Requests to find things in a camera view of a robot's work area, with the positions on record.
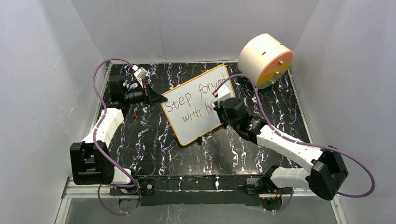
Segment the yellow framed whiteboard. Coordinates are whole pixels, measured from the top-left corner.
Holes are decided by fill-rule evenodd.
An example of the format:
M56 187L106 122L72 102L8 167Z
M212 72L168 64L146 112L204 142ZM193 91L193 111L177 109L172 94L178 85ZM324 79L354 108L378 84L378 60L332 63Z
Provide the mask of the yellow framed whiteboard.
M163 94L167 101L161 107L180 145L187 146L221 125L211 106L212 93L229 76L221 64Z

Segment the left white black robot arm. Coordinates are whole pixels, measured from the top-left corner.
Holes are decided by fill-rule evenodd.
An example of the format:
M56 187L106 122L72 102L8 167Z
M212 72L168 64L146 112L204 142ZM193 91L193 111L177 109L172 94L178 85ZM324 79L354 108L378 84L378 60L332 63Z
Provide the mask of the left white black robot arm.
M128 82L122 75L109 78L108 88L109 98L97 123L81 142L70 147L72 177L76 185L115 185L134 194L139 190L139 181L132 170L122 168L111 158L109 144L132 104L151 106L168 99L156 93L149 82L138 78Z

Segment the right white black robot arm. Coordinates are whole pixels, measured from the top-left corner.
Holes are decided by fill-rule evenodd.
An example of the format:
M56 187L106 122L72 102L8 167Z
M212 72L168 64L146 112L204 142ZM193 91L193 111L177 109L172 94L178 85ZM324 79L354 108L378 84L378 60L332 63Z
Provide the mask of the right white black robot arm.
M300 166L271 166L255 183L243 186L247 193L276 193L282 188L300 188L330 201L348 177L339 153L299 145L299 141L289 135L277 135L263 118L250 115L239 99L228 98L212 106L220 122L230 126L242 139L272 149Z

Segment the blue white round jar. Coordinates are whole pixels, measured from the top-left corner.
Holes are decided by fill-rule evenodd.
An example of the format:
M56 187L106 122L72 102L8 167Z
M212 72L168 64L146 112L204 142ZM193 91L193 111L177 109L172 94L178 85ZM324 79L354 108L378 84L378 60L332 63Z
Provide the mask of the blue white round jar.
M128 86L128 90L129 90L129 91L135 91L135 90L137 90L137 89L139 89L139 88L140 88L139 82L132 82L132 83L130 83L129 86Z

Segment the cream round drawer box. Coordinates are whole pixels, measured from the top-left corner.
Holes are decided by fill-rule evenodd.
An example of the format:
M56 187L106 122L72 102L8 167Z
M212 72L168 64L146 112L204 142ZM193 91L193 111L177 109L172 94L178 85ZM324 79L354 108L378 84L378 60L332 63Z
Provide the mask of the cream round drawer box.
M242 49L238 70L249 77L258 89L265 89L284 75L293 56L292 50L270 34L261 34Z

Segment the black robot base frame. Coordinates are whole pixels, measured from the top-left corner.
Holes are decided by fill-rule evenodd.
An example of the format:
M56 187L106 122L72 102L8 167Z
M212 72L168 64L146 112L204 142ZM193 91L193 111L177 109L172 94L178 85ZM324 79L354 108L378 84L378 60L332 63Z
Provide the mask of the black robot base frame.
M110 195L139 199L142 206L242 204L278 209L284 194L262 175L139 175L137 181L137 187L113 188Z

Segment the aluminium rail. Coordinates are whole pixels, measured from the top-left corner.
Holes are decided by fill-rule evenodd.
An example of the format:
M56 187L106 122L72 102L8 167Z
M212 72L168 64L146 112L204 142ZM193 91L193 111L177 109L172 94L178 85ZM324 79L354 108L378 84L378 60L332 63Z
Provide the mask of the aluminium rail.
M158 192L234 192L249 195L280 193L287 188L304 189L332 200L339 185L331 178L311 179L310 175L138 175L138 185L145 196Z

